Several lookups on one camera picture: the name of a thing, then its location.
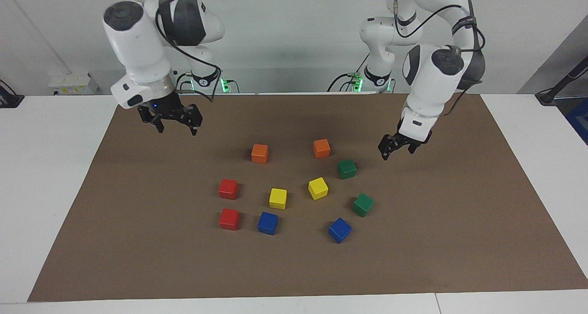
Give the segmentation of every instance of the white robotic arm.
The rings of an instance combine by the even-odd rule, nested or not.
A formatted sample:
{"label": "white robotic arm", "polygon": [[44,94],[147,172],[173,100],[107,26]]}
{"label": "white robotic arm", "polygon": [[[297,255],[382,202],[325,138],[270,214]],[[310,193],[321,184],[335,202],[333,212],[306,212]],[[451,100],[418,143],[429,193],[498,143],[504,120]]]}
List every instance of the white robotic arm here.
{"label": "white robotic arm", "polygon": [[161,120],[168,119],[186,124],[195,135],[202,115],[196,105],[182,105],[164,45],[193,61],[192,76],[197,83],[215,83],[216,87],[221,70],[210,63],[212,54],[200,44],[222,38],[224,27],[218,17],[207,12],[200,0],[122,1],[105,11],[103,26],[126,69],[126,75],[111,87],[119,105],[138,107],[141,120],[159,132],[164,131]]}
{"label": "white robotic arm", "polygon": [[389,46],[413,45],[421,38],[419,29],[423,23],[416,19],[416,6],[450,23],[454,43],[422,44],[407,54],[403,75],[411,90],[397,133],[386,134],[378,146],[384,160],[402,146],[409,145],[409,151],[414,153],[426,143],[456,89],[467,90],[479,83],[485,71],[483,46],[479,44],[480,32],[470,0],[388,0],[387,4],[394,17],[369,18],[360,33],[370,48],[364,76],[377,91],[382,91],[389,81],[394,62]]}

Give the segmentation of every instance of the brown mat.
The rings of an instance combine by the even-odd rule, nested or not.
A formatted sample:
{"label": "brown mat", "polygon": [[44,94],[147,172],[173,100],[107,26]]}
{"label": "brown mat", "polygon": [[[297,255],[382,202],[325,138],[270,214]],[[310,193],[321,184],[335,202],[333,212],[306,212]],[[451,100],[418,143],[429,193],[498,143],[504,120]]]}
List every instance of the brown mat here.
{"label": "brown mat", "polygon": [[[466,95],[415,155],[382,161],[404,95],[197,97],[204,124],[165,132],[118,109],[29,301],[587,288],[588,282],[479,96]],[[317,160],[312,142],[329,138]],[[254,143],[269,163],[250,162]],[[357,176],[338,179],[352,158]],[[328,197],[307,182],[322,176]],[[236,201],[222,178],[238,180]],[[288,189],[285,211],[269,209]],[[351,210],[376,200],[362,218]],[[218,227],[238,209],[241,229]],[[276,213],[276,236],[256,230]],[[338,245],[336,218],[353,231]]]}

